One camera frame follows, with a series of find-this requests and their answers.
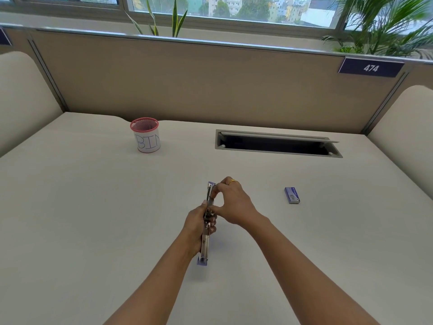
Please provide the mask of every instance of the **small purple box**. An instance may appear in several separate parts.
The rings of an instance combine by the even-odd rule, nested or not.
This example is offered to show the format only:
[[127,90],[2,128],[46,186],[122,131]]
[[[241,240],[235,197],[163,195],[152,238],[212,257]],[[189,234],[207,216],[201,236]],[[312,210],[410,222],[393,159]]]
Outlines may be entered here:
[[298,204],[300,202],[295,187],[286,187],[284,188],[284,191],[286,192],[286,196],[290,204]]

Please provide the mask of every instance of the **open stapler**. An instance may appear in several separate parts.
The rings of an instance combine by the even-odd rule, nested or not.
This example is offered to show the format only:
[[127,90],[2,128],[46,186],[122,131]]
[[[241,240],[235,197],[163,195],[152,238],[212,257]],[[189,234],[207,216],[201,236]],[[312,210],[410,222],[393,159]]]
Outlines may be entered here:
[[[212,191],[214,190],[214,187],[216,184],[213,182],[207,183],[207,195],[206,195],[206,201],[207,201],[207,207],[210,207],[214,205],[214,199],[210,197],[212,194]],[[206,209],[206,211],[203,214],[203,235],[201,239],[201,250],[200,255],[197,260],[197,264],[201,266],[207,266],[207,258],[209,254],[209,235],[210,235],[210,219],[214,214]]]

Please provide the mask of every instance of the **tabletop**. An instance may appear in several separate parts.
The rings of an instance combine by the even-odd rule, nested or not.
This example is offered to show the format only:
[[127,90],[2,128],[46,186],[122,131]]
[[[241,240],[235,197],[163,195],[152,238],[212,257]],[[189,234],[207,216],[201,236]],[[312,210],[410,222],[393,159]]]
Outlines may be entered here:
[[[326,136],[343,158],[215,149],[217,129]],[[0,158],[0,324],[102,324],[207,182],[228,175],[379,322],[433,322],[433,201],[367,137],[176,121],[159,134],[161,148],[143,154],[129,122],[65,113]],[[254,240],[224,219],[217,227],[168,323],[297,324]]]

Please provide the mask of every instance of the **blue sign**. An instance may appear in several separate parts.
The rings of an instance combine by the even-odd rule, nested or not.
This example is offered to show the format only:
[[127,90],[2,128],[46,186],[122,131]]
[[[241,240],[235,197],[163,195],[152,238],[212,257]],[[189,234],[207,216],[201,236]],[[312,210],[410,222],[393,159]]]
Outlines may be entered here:
[[0,27],[0,45],[12,45],[2,27]]
[[398,61],[344,58],[338,72],[345,74],[396,77],[403,65],[403,62]]

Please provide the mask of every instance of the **person's right hand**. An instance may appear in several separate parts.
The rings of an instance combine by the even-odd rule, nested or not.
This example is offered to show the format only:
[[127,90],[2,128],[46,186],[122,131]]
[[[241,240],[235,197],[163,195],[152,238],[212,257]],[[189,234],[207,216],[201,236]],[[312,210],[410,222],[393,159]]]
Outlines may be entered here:
[[223,193],[223,206],[210,206],[209,210],[223,217],[232,224],[244,227],[249,221],[257,218],[260,214],[254,207],[251,199],[242,189],[238,181],[232,181],[231,177],[226,177],[214,188],[211,197],[215,198],[219,192]]

